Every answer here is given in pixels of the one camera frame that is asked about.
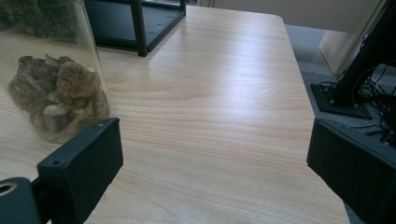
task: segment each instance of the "glass jar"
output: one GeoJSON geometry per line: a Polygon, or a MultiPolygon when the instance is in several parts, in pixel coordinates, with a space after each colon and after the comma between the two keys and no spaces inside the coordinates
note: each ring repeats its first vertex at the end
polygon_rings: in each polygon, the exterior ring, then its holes
{"type": "Polygon", "coordinates": [[[112,116],[82,0],[0,1],[0,83],[46,141],[112,116]]]}

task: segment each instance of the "black cable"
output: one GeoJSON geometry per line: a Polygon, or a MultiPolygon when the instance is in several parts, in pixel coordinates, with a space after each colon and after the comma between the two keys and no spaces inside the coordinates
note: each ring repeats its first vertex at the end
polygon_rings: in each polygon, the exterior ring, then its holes
{"type": "Polygon", "coordinates": [[[385,68],[384,68],[384,70],[382,70],[382,74],[381,74],[381,76],[378,78],[378,80],[376,81],[376,82],[378,82],[379,80],[381,80],[381,78],[384,76],[384,74],[385,74],[385,71],[387,70],[387,65],[385,65],[385,68]]]}
{"type": "MultiPolygon", "coordinates": [[[[207,7],[210,7],[210,3],[212,3],[212,0],[209,0],[207,7]]],[[[215,7],[215,0],[213,0],[212,7],[215,7]]]]}

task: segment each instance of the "monitor stand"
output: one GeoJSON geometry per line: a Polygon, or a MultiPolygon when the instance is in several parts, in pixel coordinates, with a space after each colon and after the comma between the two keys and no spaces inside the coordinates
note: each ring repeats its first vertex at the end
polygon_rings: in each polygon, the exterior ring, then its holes
{"type": "Polygon", "coordinates": [[[363,104],[343,106],[332,104],[333,88],[331,87],[311,84],[311,90],[317,100],[318,108],[322,112],[346,115],[361,119],[373,119],[373,116],[363,104]]]}

